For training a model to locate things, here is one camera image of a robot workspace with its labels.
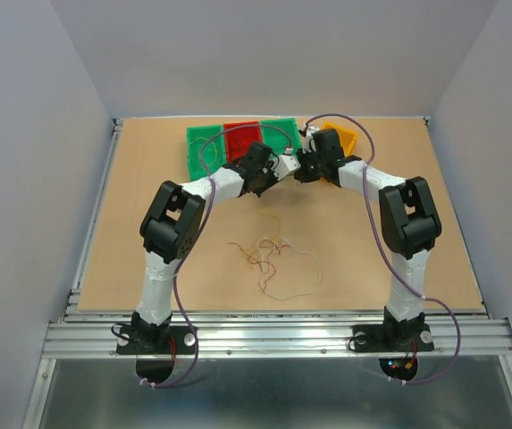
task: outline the metal floor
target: metal floor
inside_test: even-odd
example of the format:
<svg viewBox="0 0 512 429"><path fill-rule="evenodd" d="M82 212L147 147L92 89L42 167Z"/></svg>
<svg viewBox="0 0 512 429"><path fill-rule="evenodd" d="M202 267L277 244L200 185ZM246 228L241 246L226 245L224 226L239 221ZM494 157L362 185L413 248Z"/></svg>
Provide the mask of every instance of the metal floor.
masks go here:
<svg viewBox="0 0 512 429"><path fill-rule="evenodd" d="M419 375L448 361L423 357ZM462 357L422 386L379 374L373 358L203 360L183 387L153 391L138 385L133 361L61 360L41 427L512 428L498 357Z"/></svg>

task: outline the gray wall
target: gray wall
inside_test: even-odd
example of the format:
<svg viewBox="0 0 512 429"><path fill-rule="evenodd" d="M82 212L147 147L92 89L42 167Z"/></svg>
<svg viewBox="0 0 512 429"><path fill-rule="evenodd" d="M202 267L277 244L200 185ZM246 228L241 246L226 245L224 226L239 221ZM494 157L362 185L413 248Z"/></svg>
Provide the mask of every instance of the gray wall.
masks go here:
<svg viewBox="0 0 512 429"><path fill-rule="evenodd" d="M496 0L52 0L113 117L429 114Z"/></svg>
<svg viewBox="0 0 512 429"><path fill-rule="evenodd" d="M431 132L485 302L512 323L512 0L499 0Z"/></svg>
<svg viewBox="0 0 512 429"><path fill-rule="evenodd" d="M21 427L110 125L51 4L0 1L0 428Z"/></svg>

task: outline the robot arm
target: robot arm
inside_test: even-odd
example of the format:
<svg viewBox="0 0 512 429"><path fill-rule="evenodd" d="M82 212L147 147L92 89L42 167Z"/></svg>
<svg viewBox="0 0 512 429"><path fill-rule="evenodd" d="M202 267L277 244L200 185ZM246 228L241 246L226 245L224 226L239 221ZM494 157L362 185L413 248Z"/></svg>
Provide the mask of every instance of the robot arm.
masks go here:
<svg viewBox="0 0 512 429"><path fill-rule="evenodd" d="M309 182L324 178L363 195L366 191L368 198L379 204L382 237L392 254L393 271L418 293L414 295L393 275L383 324L358 326L354 335L361 334L362 339L356 342L355 350L407 351L413 341L419 350L432 350L430 341L420 339L429 331L421 296L426 262L441 235L441 221L428 183L421 177L406 180L369 166L364 186L365 161L343 155L335 130L309 127L305 138L298 151L301 168L296 179Z"/></svg>
<svg viewBox="0 0 512 429"><path fill-rule="evenodd" d="M142 353L152 354L166 342L173 279L200 235L206 202L212 199L215 205L248 192L260 196L299 168L295 156L271 159L271 155L269 147L255 142L245 156L226 164L209 179L182 185L166 181L156 192L140 225L147 261L142 295L130 326L122 328L122 338L140 344ZM132 354L127 350L134 347L118 348L120 354Z"/></svg>

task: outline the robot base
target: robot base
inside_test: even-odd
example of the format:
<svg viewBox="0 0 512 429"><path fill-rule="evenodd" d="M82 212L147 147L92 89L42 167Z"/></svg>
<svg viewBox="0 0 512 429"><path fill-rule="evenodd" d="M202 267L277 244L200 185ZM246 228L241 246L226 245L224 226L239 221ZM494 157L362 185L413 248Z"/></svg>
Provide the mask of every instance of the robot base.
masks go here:
<svg viewBox="0 0 512 429"><path fill-rule="evenodd" d="M120 335L128 335L129 338L135 338L135 329L126 324L122 325L119 330ZM194 342L187 345L185 341L186 335L192 335L192 332L188 326L171 326L169 328L169 335L174 338L176 343L176 353L178 355L193 355L194 354ZM154 346L149 342L145 341L129 341L128 343L121 345L117 342L116 345L117 355L168 355L170 356L171 350L168 342L165 341L162 346Z"/></svg>
<svg viewBox="0 0 512 429"><path fill-rule="evenodd" d="M392 353L433 351L431 329L424 323L424 313L417 318L397 322L384 309L382 324L358 324L353 326L349 349L356 353Z"/></svg>

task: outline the wooden table surface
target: wooden table surface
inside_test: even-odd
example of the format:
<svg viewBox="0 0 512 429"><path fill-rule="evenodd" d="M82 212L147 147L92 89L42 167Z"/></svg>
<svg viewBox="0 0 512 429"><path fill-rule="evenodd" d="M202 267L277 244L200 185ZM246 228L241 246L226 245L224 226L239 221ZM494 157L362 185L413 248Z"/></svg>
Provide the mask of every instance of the wooden table surface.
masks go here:
<svg viewBox="0 0 512 429"><path fill-rule="evenodd" d="M145 250L138 228L163 181L189 181L187 127L259 119L124 121L82 279L79 309L132 310L138 304L145 269ZM441 298L456 309L482 308L423 120L360 121L376 144L374 167L406 178L420 175L431 186L442 220L442 235L427 266L426 295ZM343 120L334 122L345 124ZM369 156L364 135L359 136L355 155ZM376 205L374 211L378 222ZM277 235L319 258L323 278L312 294L287 301L269 298L258 287L257 266L249 264L235 246L228 244L236 242L253 250L259 238ZM280 257L270 260L277 269L268 284L272 294L286 297L313 289L317 272L311 257L286 249ZM390 273L374 244L362 196L323 181L301 184L288 178L261 198L249 194L214 209L182 267L179 290L185 308L190 310L382 309L389 297Z"/></svg>

